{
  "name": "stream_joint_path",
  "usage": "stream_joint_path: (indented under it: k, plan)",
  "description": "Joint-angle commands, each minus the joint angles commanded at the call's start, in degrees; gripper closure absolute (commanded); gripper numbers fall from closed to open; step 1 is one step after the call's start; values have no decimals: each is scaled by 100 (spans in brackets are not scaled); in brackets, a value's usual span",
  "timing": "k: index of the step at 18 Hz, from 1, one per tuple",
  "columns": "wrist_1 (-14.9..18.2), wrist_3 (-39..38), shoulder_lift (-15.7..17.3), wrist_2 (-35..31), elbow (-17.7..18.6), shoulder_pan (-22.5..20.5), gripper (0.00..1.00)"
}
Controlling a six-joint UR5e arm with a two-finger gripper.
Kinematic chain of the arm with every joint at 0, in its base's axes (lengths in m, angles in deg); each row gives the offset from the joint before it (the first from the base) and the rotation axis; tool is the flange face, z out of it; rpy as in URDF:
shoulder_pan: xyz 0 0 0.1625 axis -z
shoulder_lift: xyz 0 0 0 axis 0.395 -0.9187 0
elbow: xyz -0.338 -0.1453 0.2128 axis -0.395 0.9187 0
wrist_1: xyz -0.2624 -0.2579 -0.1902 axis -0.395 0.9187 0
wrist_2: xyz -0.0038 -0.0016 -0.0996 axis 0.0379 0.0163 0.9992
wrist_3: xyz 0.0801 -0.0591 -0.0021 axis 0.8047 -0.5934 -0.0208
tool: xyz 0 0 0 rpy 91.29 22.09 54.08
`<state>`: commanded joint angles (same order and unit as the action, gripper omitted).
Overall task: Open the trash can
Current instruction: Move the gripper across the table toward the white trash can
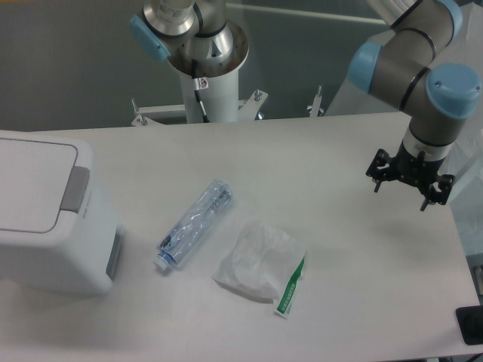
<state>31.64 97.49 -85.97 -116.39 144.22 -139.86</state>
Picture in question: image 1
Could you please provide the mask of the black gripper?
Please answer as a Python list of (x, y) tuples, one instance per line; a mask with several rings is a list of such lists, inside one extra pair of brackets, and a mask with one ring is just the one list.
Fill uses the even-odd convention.
[(446, 205), (454, 185), (454, 175), (437, 174), (444, 158), (437, 161), (427, 158), (426, 154), (421, 157), (411, 155), (403, 143), (394, 158), (384, 149), (378, 149), (366, 175), (375, 184), (374, 192), (379, 191), (383, 182), (394, 180), (417, 187), (424, 197), (420, 211), (429, 205)]

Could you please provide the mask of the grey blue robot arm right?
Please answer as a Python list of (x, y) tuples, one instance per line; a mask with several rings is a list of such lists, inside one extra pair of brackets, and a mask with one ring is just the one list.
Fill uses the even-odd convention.
[(455, 1), (370, 1), (393, 37), (384, 45), (364, 43), (349, 64), (347, 78), (359, 90), (409, 115), (395, 155), (379, 149), (367, 175), (381, 186), (413, 186), (431, 204), (444, 204), (454, 176), (441, 165), (466, 120), (475, 112), (482, 82), (461, 63), (429, 65), (463, 25)]

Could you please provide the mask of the silver blue robot arm base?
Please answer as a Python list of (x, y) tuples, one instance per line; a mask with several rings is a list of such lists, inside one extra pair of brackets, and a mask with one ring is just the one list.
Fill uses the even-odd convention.
[(145, 1), (129, 26), (151, 58), (192, 78), (226, 75), (248, 58), (248, 37), (225, 1)]

